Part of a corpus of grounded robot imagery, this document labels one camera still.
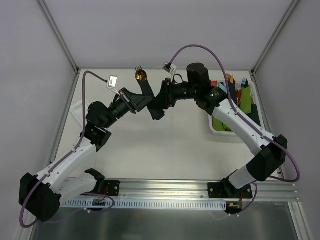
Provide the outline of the dark navy paper napkin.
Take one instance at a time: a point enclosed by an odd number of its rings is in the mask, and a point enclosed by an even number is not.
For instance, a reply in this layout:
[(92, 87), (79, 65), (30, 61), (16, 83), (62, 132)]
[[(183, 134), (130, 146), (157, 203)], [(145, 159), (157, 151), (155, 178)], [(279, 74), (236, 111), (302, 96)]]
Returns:
[(155, 95), (153, 90), (148, 82), (148, 80), (138, 80), (137, 81), (143, 95), (148, 95), (152, 97), (152, 101), (148, 104), (147, 109), (151, 114), (153, 120), (159, 121), (161, 118), (165, 116), (165, 112), (163, 109), (159, 109), (153, 106), (153, 100), (155, 99)]

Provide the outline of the iridescent rainbow fork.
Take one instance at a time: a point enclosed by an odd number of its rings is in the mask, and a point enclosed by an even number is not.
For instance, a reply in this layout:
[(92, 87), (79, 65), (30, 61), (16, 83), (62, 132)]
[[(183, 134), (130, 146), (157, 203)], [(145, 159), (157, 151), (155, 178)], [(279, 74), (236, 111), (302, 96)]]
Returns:
[(142, 70), (143, 70), (143, 69), (142, 69), (142, 67), (141, 67), (140, 65), (135, 67), (135, 71), (136, 71), (136, 72), (142, 71)]

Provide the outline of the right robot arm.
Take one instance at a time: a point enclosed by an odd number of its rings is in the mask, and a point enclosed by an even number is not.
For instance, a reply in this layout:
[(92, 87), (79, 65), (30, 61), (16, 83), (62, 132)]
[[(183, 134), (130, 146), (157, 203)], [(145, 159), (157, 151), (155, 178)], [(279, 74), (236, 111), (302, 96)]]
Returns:
[(253, 182), (264, 182), (285, 162), (287, 139), (265, 131), (239, 108), (231, 105), (227, 93), (211, 85), (208, 69), (202, 63), (186, 68), (187, 81), (173, 83), (169, 78), (161, 83), (159, 94), (150, 103), (152, 110), (167, 110), (178, 100), (193, 99), (209, 115), (226, 124), (254, 155), (245, 166), (224, 178), (214, 192), (236, 198), (242, 188)]

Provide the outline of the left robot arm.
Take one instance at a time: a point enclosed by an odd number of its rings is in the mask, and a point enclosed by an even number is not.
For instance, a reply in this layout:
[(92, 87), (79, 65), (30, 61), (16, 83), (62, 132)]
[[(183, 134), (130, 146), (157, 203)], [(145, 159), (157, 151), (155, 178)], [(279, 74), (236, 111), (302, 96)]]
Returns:
[(110, 106), (100, 101), (91, 103), (84, 110), (86, 117), (80, 137), (69, 152), (37, 174), (26, 173), (21, 178), (19, 204), (22, 209), (19, 220), (22, 221), (24, 212), (29, 211), (37, 220), (47, 222), (69, 200), (85, 193), (101, 194), (105, 188), (105, 177), (93, 168), (73, 180), (67, 178), (105, 146), (112, 135), (109, 127), (129, 112), (140, 112), (153, 98), (151, 90), (137, 94), (122, 88)]

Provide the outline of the light blue napkin roll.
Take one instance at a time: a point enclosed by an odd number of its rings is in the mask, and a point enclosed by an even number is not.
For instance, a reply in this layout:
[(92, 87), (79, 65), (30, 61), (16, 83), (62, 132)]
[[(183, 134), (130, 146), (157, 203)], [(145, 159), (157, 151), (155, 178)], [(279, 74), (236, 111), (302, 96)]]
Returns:
[(228, 92), (223, 82), (218, 82), (218, 87), (222, 89), (225, 93)]

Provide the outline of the dark navy napkin roll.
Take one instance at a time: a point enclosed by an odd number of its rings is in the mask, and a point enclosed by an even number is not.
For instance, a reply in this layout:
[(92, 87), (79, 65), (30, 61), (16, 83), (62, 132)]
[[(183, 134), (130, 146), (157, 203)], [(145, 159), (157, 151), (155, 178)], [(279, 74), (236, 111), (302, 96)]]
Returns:
[(236, 83), (228, 81), (229, 93), (232, 101), (237, 104), (237, 91), (236, 91)]

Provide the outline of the tall green napkin roll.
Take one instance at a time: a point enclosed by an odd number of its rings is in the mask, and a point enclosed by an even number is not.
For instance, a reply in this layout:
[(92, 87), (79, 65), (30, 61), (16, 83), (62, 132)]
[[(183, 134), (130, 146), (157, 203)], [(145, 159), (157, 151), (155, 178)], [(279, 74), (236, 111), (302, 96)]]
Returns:
[(241, 88), (240, 109), (245, 113), (251, 113), (251, 87)]

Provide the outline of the middle green napkin roll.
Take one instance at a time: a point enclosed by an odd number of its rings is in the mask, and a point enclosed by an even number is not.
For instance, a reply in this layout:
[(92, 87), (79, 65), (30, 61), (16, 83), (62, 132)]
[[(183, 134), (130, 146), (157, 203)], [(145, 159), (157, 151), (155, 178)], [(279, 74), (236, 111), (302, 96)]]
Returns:
[(231, 132), (232, 130), (224, 123), (222, 123), (222, 127), (224, 129), (225, 132)]

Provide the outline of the black napkin roll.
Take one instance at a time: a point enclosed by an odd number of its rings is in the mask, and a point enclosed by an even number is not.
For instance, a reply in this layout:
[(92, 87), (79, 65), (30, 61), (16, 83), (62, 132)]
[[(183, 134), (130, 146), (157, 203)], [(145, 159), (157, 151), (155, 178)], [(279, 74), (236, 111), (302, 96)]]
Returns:
[(247, 114), (257, 125), (261, 125), (258, 107), (256, 104), (251, 104), (251, 113)]

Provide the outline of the large white storage bin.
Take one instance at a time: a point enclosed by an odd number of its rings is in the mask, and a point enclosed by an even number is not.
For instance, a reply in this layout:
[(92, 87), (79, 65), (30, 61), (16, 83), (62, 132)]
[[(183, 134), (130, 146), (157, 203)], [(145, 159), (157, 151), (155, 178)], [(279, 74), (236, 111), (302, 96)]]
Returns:
[[(229, 79), (228, 85), (230, 96), (235, 105), (256, 124), (263, 127), (263, 118), (253, 82), (249, 81), (247, 78), (240, 80)], [(226, 124), (213, 116), (209, 117), (209, 127), (213, 134), (217, 136), (236, 136)]]

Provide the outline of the blue fork in bin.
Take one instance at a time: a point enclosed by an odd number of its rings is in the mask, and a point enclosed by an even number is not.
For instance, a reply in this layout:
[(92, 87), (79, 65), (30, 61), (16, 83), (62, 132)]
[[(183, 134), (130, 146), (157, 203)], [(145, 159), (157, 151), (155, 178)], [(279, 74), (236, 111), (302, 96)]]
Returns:
[(247, 88), (249, 86), (249, 81), (247, 78), (243, 78), (242, 81), (241, 81), (241, 87), (242, 88)]

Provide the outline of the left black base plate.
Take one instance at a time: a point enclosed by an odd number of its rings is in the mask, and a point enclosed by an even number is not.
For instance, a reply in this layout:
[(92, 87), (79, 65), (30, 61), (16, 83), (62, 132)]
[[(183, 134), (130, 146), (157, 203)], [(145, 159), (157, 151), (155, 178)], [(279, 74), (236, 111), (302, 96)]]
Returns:
[(105, 180), (100, 191), (101, 194), (110, 197), (118, 197), (120, 192), (119, 180)]

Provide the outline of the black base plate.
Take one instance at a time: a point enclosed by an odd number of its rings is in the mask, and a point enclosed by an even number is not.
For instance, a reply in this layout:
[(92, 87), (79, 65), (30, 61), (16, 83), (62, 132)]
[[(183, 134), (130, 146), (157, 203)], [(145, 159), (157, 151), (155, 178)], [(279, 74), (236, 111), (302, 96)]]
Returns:
[(210, 199), (252, 199), (253, 191), (249, 184), (240, 189), (234, 188), (225, 182), (209, 182), (207, 184), (208, 197)]
[(119, 180), (105, 180), (100, 191), (101, 194), (110, 197), (118, 197), (120, 192)]

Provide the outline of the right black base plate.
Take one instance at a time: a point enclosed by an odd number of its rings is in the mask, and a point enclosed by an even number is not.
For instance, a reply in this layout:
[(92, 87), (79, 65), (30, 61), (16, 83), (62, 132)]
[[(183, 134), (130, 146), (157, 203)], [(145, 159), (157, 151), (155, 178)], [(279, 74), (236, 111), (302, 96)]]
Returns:
[(209, 182), (207, 184), (208, 197), (210, 199), (252, 199), (253, 191), (249, 184), (240, 189), (234, 188), (225, 182)]

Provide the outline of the aluminium mounting rail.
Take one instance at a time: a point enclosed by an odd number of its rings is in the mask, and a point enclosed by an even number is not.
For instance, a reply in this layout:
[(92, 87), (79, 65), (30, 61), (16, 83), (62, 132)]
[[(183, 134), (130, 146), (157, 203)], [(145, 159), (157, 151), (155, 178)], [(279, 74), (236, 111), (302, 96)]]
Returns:
[[(115, 199), (208, 200), (208, 183), (213, 180), (120, 179)], [(295, 184), (267, 180), (251, 186), (251, 194), (261, 202), (300, 202)]]

